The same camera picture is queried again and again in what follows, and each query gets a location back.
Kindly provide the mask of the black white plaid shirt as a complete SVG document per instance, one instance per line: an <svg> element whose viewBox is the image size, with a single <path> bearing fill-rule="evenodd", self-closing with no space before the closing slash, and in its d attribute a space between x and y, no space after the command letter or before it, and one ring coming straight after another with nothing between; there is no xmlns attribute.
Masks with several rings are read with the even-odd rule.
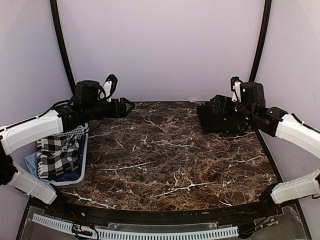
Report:
<svg viewBox="0 0 320 240"><path fill-rule="evenodd" d="M49 180L76 169L79 144L77 137L48 136L36 142L37 175Z"/></svg>

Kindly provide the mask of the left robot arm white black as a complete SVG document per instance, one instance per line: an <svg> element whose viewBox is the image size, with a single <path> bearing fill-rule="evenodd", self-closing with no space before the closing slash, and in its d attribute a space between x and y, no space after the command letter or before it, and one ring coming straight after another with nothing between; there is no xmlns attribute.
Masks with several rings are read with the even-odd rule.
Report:
<svg viewBox="0 0 320 240"><path fill-rule="evenodd" d="M14 187L47 205L60 218L67 218L70 206L59 199L59 192L50 183L42 183L18 164L11 154L41 138L76 129L89 121L104 118L125 118L135 108L128 99L112 99L116 81L109 81L110 93L94 80L79 81L69 100L56 103L47 112L4 126L0 130L0 183Z"/></svg>

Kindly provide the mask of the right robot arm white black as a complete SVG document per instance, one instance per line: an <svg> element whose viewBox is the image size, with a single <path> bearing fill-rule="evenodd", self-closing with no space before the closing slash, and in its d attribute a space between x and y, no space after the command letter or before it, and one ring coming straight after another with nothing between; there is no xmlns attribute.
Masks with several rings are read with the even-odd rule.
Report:
<svg viewBox="0 0 320 240"><path fill-rule="evenodd" d="M320 156L320 131L295 114L279 107L266 107L264 87L257 82L230 81L231 97L217 94L209 106L224 132L239 132L251 127L271 137L288 141L317 158ZM320 194L320 171L270 186L255 205L255 213L266 217L275 205Z"/></svg>

